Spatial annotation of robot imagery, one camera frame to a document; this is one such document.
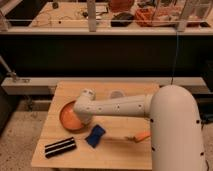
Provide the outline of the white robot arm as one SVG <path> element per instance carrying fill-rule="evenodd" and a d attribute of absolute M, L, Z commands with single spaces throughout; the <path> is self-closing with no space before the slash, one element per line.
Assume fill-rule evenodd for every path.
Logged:
<path fill-rule="evenodd" d="M 148 117 L 152 171 L 207 171 L 198 105 L 183 87 L 167 85 L 151 95 L 97 100 L 86 89 L 74 111 L 87 124 L 93 115 Z"/>

